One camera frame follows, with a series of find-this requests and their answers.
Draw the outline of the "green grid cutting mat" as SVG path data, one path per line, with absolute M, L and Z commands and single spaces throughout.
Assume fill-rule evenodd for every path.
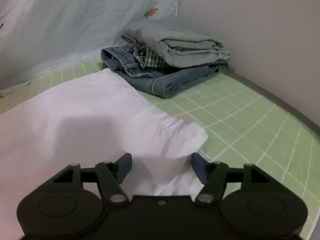
M 80 64 L 1 94 L 1 115 L 60 84 L 100 72 L 100 61 Z M 170 116 L 198 123 L 207 140 L 197 152 L 231 167 L 253 163 L 301 197 L 308 207 L 302 237 L 319 221 L 319 136 L 264 96 L 220 74 L 164 100 L 139 92 Z

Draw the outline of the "folded blue jeans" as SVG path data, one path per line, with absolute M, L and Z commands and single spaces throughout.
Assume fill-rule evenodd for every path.
M 204 81 L 223 73 L 228 65 L 218 64 L 191 68 L 142 68 L 130 46 L 101 50 L 103 69 L 118 74 L 133 88 L 154 96 L 169 99 Z

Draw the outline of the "folded plaid shirt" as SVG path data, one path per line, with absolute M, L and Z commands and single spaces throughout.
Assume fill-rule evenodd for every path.
M 133 56 L 142 68 L 164 68 L 169 65 L 145 43 L 138 42 L 134 37 L 124 34 L 121 38 L 133 50 Z

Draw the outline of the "folded light green garment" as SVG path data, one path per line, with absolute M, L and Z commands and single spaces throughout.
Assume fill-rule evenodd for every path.
M 175 68 L 225 64 L 230 57 L 220 41 L 203 35 L 179 17 L 130 23 L 124 34 L 145 43 Z

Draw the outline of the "light blue carrot-print sheet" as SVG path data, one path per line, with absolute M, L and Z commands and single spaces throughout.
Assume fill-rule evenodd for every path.
M 1 89 L 92 61 L 120 41 L 125 25 L 179 0 L 1 0 Z

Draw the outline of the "white garment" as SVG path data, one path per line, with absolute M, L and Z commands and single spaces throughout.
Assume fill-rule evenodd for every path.
M 190 156 L 207 138 L 108 69 L 55 86 L 1 115 L 1 239 L 22 236 L 19 202 L 69 164 L 93 167 L 130 153 L 126 194 L 195 197 L 202 185 Z

